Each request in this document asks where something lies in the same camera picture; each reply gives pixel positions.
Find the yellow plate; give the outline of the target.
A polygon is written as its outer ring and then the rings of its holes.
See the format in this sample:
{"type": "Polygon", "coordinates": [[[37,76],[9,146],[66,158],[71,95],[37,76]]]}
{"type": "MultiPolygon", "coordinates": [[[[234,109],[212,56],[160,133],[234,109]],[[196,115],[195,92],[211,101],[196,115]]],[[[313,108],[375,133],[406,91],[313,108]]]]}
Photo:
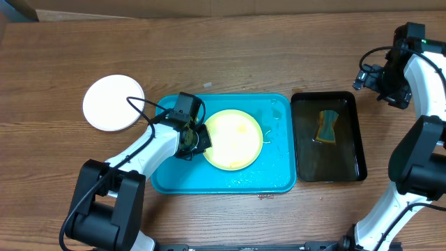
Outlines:
{"type": "Polygon", "coordinates": [[[263,147],[263,133],[253,116],[237,109],[226,109],[210,116],[205,125],[211,147],[205,159],[214,167],[237,171],[251,165],[263,147]]]}

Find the green yellow sponge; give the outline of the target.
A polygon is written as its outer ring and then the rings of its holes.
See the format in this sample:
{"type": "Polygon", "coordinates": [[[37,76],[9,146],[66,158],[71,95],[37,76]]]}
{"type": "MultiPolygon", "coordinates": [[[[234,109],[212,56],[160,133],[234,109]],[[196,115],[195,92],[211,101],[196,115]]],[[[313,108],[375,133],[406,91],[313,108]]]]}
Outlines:
{"type": "Polygon", "coordinates": [[[323,110],[318,113],[318,130],[314,140],[323,144],[336,144],[335,123],[339,114],[334,110],[323,110]]]}

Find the white plate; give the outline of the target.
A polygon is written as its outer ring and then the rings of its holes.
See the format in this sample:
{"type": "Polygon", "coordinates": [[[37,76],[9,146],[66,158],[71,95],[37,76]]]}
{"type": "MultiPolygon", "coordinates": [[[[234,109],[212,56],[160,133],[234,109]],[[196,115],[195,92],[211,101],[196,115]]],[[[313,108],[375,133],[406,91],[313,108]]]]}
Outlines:
{"type": "Polygon", "coordinates": [[[82,104],[85,119],[98,130],[113,132],[130,127],[140,117],[127,97],[144,99],[140,84],[126,75],[109,75],[96,81],[82,104]]]}

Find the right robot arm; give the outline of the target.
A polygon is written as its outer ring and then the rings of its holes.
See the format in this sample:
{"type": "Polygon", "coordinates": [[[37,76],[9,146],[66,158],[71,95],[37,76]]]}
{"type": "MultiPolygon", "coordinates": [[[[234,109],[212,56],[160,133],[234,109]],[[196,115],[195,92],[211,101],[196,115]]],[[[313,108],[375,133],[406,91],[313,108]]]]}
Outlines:
{"type": "Polygon", "coordinates": [[[353,88],[368,88],[378,100],[405,109],[415,106],[416,122],[392,152],[389,185],[369,212],[329,250],[400,250],[394,237],[423,208],[445,194],[445,43],[425,36],[425,26],[408,22],[383,48],[384,66],[359,63],[353,88]]]}

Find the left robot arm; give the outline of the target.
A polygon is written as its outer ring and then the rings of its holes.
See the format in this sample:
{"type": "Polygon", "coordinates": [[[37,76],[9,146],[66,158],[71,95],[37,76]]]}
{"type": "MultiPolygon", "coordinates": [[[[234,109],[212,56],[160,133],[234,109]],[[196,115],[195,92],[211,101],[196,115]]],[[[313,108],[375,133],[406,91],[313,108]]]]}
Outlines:
{"type": "Polygon", "coordinates": [[[86,161],[59,232],[61,249],[70,238],[94,250],[155,250],[140,230],[146,181],[166,159],[191,160],[210,148],[205,115],[202,99],[181,92],[126,150],[106,162],[86,161]]]}

